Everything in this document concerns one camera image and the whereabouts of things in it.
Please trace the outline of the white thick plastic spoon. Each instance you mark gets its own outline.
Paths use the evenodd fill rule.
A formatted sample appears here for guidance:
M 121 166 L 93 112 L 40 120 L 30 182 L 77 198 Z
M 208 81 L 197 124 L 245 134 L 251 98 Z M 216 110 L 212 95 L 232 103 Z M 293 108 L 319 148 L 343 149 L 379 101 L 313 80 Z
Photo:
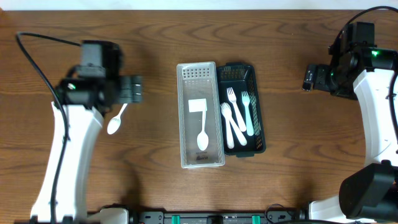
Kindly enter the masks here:
M 234 140 L 233 140 L 233 134 L 232 134 L 232 130 L 231 130 L 231 123 L 230 123 L 230 119 L 232 118 L 232 111 L 231 111 L 229 104 L 227 104 L 227 103 L 221 104 L 221 114 L 224 116 L 225 123 L 226 123 L 225 126 L 226 126 L 227 147 L 229 149 L 233 149 L 234 148 Z

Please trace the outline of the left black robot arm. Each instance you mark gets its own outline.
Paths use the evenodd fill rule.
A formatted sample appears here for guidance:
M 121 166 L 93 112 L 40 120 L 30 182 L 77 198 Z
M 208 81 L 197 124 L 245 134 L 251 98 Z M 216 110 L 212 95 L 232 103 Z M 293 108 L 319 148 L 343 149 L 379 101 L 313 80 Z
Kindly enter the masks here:
M 67 77 L 55 92 L 52 147 L 29 223 L 129 223 L 134 215 L 124 205 L 88 213 L 86 183 L 105 114 L 115 104 L 141 102 L 142 78 Z

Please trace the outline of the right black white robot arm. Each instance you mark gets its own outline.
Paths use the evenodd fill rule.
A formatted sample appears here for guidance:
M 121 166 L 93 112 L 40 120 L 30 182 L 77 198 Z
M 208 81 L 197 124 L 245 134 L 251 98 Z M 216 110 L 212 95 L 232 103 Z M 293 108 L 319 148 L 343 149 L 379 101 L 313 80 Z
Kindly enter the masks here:
M 356 100 L 366 141 L 364 167 L 347 177 L 337 196 L 308 205 L 309 220 L 397 221 L 397 51 L 374 42 L 374 24 L 344 26 L 329 47 L 328 65 L 310 64 L 303 90 Z

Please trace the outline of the dark green plastic basket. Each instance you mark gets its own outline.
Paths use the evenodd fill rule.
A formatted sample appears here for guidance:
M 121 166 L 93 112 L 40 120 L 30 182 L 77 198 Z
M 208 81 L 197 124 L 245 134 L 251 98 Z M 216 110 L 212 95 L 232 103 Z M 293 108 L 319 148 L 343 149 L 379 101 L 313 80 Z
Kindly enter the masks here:
M 254 128 L 253 136 L 248 136 L 246 131 L 242 132 L 248 142 L 246 146 L 240 145 L 232 129 L 234 148 L 229 149 L 226 143 L 226 123 L 225 118 L 223 117 L 222 130 L 225 153 L 227 155 L 237 157 L 252 157 L 255 154 L 263 153 L 266 150 L 266 139 L 264 136 L 264 127 L 262 124 L 261 107 L 254 67 L 242 62 L 227 63 L 226 65 L 217 67 L 216 74 L 220 104 L 227 103 L 230 105 L 232 117 L 237 125 L 238 122 L 234 112 L 233 104 L 229 102 L 226 90 L 229 87 L 233 88 L 237 98 L 237 104 L 245 124 L 245 108 L 242 102 L 242 92 L 248 92 L 250 98 L 249 110 Z

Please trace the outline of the pale green plastic fork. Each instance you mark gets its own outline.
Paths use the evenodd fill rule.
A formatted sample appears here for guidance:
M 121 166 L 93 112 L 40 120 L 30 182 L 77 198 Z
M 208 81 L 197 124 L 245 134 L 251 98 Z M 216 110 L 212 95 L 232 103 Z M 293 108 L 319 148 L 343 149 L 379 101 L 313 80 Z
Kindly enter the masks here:
M 249 94 L 246 91 L 242 92 L 242 102 L 245 108 L 245 119 L 246 119 L 246 132 L 248 136 L 254 135 L 254 128 L 252 124 L 252 119 L 250 115 L 249 105 L 250 105 L 250 98 Z

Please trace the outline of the white fork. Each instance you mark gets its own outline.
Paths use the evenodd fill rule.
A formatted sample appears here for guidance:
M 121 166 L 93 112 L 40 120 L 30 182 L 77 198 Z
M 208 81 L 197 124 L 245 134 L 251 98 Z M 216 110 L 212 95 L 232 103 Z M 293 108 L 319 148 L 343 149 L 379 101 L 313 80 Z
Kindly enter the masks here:
M 230 119 L 230 123 L 231 123 L 231 130 L 233 129 L 240 145 L 246 146 L 248 142 L 247 142 L 246 138 L 244 137 L 242 131 L 240 131 L 238 125 L 235 123 L 233 117 Z
M 240 131 L 245 132 L 246 131 L 246 125 L 244 123 L 243 117 L 242 117 L 240 109 L 238 107 L 237 98 L 236 98 L 236 95 L 234 93 L 234 90 L 233 90 L 232 87 L 229 87 L 229 88 L 227 88 L 226 91 L 227 91 L 227 96 L 228 96 L 229 102 L 233 104 L 234 112 L 235 112 L 236 119 L 237 119 L 237 122 L 238 122 L 238 127 L 239 127 Z

